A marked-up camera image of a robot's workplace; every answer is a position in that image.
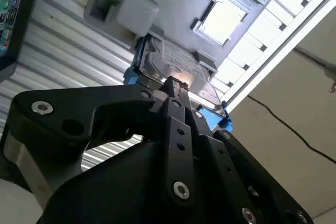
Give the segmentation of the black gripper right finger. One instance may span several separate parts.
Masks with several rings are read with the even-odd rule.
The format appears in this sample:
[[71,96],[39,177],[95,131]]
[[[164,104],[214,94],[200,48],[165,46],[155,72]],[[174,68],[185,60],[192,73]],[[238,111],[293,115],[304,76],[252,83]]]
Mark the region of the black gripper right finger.
[[193,109],[188,86],[178,95],[186,106],[206,223],[313,223],[309,214],[226,130],[212,132]]

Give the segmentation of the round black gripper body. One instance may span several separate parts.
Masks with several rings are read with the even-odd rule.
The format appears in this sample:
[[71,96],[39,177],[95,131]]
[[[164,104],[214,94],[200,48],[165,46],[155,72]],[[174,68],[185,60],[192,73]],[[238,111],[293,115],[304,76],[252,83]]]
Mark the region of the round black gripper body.
[[64,183],[40,223],[235,223],[190,142],[144,142]]

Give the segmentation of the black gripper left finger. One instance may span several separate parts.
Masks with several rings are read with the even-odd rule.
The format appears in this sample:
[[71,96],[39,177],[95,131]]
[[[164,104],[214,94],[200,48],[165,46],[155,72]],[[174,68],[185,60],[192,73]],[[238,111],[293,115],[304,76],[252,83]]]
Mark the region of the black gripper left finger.
[[25,91],[10,104],[3,153],[13,182],[47,202],[81,173],[86,150],[135,134],[162,143],[166,169],[192,165],[191,109],[186,84],[169,78],[158,89],[141,84]]

